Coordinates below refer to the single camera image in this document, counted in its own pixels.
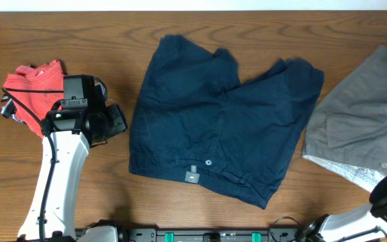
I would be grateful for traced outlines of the navy blue shorts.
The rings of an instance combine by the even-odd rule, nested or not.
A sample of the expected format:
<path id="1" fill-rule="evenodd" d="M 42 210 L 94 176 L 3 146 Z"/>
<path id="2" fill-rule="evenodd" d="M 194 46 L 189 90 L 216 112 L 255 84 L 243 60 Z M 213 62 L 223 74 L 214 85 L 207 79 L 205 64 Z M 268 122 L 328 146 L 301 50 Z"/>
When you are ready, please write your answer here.
<path id="1" fill-rule="evenodd" d="M 241 82 L 227 49 L 209 52 L 167 35 L 140 88 L 129 170 L 265 208 L 285 178 L 324 79 L 295 58 Z"/>

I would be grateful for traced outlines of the grey shorts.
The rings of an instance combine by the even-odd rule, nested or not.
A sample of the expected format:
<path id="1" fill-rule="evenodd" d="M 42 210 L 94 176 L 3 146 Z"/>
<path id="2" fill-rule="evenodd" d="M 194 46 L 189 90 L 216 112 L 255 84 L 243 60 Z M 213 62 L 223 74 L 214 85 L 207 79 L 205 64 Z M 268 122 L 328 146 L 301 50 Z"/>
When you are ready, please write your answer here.
<path id="1" fill-rule="evenodd" d="M 387 176 L 387 47 L 317 105 L 302 156 L 371 192 Z"/>

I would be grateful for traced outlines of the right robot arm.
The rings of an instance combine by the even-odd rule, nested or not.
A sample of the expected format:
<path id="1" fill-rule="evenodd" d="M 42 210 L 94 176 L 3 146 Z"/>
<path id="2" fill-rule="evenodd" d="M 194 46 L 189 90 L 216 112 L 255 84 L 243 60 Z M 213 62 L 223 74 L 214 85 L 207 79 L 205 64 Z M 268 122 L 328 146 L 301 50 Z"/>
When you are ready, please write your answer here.
<path id="1" fill-rule="evenodd" d="M 302 229 L 296 241 L 387 240 L 387 176 L 370 194 L 369 202 L 338 215 L 324 215 Z"/>

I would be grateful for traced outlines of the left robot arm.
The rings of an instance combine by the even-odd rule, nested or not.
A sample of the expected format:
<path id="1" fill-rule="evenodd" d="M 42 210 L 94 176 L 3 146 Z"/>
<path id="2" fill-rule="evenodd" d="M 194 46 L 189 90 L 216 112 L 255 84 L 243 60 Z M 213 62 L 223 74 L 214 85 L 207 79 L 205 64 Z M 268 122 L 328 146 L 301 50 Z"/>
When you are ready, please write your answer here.
<path id="1" fill-rule="evenodd" d="M 67 75 L 64 97 L 41 121 L 42 165 L 18 241 L 75 241 L 75 207 L 84 162 L 92 147 L 128 128 L 119 105 L 106 105 L 99 78 Z"/>

